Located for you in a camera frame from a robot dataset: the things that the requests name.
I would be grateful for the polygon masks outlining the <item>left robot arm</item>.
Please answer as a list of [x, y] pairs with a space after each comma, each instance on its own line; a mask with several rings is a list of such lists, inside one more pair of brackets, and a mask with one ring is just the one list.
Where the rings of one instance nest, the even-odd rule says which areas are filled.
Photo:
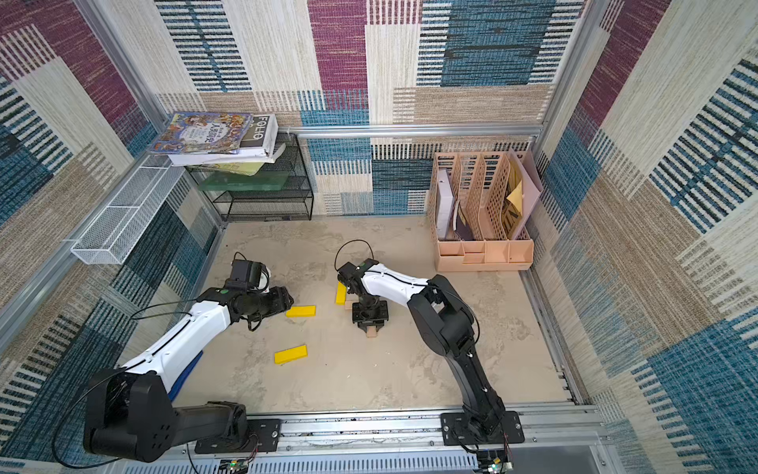
[[293, 297], [271, 286], [265, 265], [235, 260], [221, 288], [209, 288], [180, 321], [148, 349], [91, 379], [86, 392], [83, 448], [90, 454], [153, 462], [174, 446], [244, 451], [255, 436], [244, 405], [211, 401], [176, 408], [170, 396], [205, 347], [230, 326], [255, 331], [290, 310]]

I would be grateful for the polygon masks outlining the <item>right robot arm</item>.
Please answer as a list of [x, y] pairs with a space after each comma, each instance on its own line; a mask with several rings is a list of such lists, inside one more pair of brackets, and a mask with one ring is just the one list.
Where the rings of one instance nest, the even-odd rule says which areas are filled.
[[337, 273], [339, 283], [358, 297], [353, 323], [364, 331], [383, 327], [390, 301], [406, 306], [422, 341], [446, 359], [460, 388], [464, 438], [477, 444], [507, 439], [507, 409], [477, 354], [477, 319], [447, 278], [413, 278], [373, 259], [359, 265], [345, 263]]

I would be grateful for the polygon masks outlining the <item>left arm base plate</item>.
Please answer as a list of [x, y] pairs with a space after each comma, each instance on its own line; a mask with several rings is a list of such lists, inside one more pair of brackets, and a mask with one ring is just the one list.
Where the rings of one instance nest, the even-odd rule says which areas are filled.
[[282, 419], [252, 418], [242, 432], [230, 436], [204, 438], [195, 443], [194, 454], [270, 453], [278, 449]]

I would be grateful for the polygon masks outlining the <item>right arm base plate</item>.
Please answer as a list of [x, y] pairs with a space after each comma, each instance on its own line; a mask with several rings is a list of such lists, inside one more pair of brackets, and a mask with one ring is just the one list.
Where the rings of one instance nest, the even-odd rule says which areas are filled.
[[480, 446], [481, 444], [523, 444], [525, 435], [519, 414], [505, 411], [485, 421], [464, 412], [439, 416], [443, 443], [446, 446]]

